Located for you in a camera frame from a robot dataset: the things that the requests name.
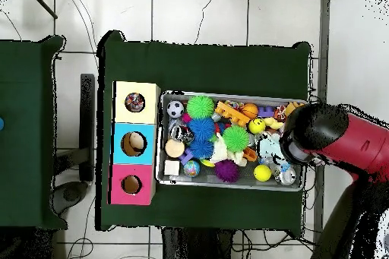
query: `toy bin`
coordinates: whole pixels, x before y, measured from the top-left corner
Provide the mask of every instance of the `toy bin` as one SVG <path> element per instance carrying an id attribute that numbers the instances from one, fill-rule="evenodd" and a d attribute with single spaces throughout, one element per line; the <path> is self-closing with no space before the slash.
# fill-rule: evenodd
<path id="1" fill-rule="evenodd" d="M 241 189 L 254 189 L 254 190 L 272 190 L 272 191 L 298 191 L 304 187 L 306 168 L 304 166 L 295 166 L 293 168 L 296 172 L 296 180 L 291 185 L 281 185 L 272 176 L 266 182 L 260 182 L 254 177 L 254 168 L 259 164 L 258 161 L 247 162 L 245 167 L 239 167 L 239 180 L 236 183 L 225 183 L 219 180 L 214 172 L 214 168 L 207 167 L 200 164 L 200 173 L 195 177 L 188 177 L 184 174 L 182 165 L 180 166 L 178 175 L 165 175 L 165 161 L 170 160 L 164 150 L 165 143 L 168 140 L 168 126 L 169 115 L 166 112 L 166 107 L 172 100 L 178 100 L 182 103 L 186 103 L 192 96 L 209 96 L 215 106 L 219 101 L 233 100 L 238 103 L 254 103 L 258 107 L 263 106 L 263 110 L 266 111 L 266 106 L 278 107 L 287 106 L 288 103 L 298 102 L 306 103 L 304 100 L 297 99 L 281 99 L 281 98 L 267 98 L 267 97 L 252 97 L 252 96 L 237 96 L 237 95 L 222 95 L 211 93 L 192 93 L 192 92 L 180 92 L 175 94 L 172 91 L 165 91 L 160 97 L 160 110 L 161 118 L 159 118 L 158 126 L 158 140 L 157 140 L 157 161 L 156 161 L 156 177 L 160 183 L 171 185 L 194 185 L 204 187 L 216 187 L 216 188 L 241 188 Z"/>

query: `yellow smiley ball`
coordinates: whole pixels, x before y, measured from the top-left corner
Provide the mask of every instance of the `yellow smiley ball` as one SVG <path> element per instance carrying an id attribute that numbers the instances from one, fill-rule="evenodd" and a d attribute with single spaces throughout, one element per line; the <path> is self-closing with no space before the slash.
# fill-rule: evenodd
<path id="1" fill-rule="evenodd" d="M 271 177 L 271 170 L 268 166 L 261 164 L 254 169 L 254 177 L 261 182 L 266 182 Z"/>
<path id="2" fill-rule="evenodd" d="M 248 130 L 252 134 L 258 134 L 264 131 L 266 128 L 266 124 L 264 123 L 264 120 L 262 118 L 256 118 L 253 119 L 248 123 Z"/>

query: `shape sorter box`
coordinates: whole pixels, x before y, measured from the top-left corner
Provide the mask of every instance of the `shape sorter box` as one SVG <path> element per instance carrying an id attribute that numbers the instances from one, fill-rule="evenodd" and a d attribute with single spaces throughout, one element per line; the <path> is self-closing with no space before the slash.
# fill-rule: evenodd
<path id="1" fill-rule="evenodd" d="M 156 84 L 114 81 L 113 120 L 116 123 L 157 124 L 160 92 Z M 141 111 L 136 109 L 133 112 L 126 107 L 126 99 L 132 94 L 141 95 L 144 103 Z"/>
<path id="2" fill-rule="evenodd" d="M 138 189 L 131 190 L 135 193 L 128 193 L 124 188 L 124 180 L 130 176 L 138 180 Z M 109 204 L 148 206 L 155 194 L 154 166 L 114 164 L 110 185 Z"/>

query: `orange toy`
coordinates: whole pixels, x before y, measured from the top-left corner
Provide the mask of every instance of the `orange toy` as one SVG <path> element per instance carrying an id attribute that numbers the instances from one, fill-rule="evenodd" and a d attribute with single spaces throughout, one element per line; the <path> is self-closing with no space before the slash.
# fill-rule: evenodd
<path id="1" fill-rule="evenodd" d="M 297 107 L 304 106 L 304 104 L 298 104 L 296 102 L 289 103 L 285 108 L 285 116 L 289 116 Z"/>
<path id="2" fill-rule="evenodd" d="M 243 150 L 243 157 L 250 162 L 255 162 L 257 160 L 256 152 L 253 149 L 251 149 L 250 147 L 246 147 Z"/>
<path id="3" fill-rule="evenodd" d="M 249 117 L 222 102 L 218 102 L 215 112 L 224 118 L 231 118 L 231 122 L 237 123 L 241 127 L 245 127 L 248 121 L 250 121 Z"/>
<path id="4" fill-rule="evenodd" d="M 243 106 L 242 113 L 249 118 L 255 118 L 258 115 L 258 107 L 255 104 L 247 103 Z"/>

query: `green spiky ball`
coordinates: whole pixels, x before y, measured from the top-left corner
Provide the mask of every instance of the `green spiky ball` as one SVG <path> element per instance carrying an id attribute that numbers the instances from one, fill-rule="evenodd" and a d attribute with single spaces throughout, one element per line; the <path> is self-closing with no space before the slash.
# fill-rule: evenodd
<path id="1" fill-rule="evenodd" d="M 240 152 L 248 146 L 248 133 L 244 128 L 238 125 L 228 127 L 223 132 L 223 139 L 227 150 L 231 152 Z"/>
<path id="2" fill-rule="evenodd" d="M 211 117 L 215 105 L 213 100 L 207 96 L 194 96 L 188 101 L 186 111 L 192 118 Z"/>
<path id="3" fill-rule="evenodd" d="M 215 143 L 216 141 L 218 140 L 216 134 L 214 134 L 210 139 L 209 141 L 212 142 L 212 143 Z"/>

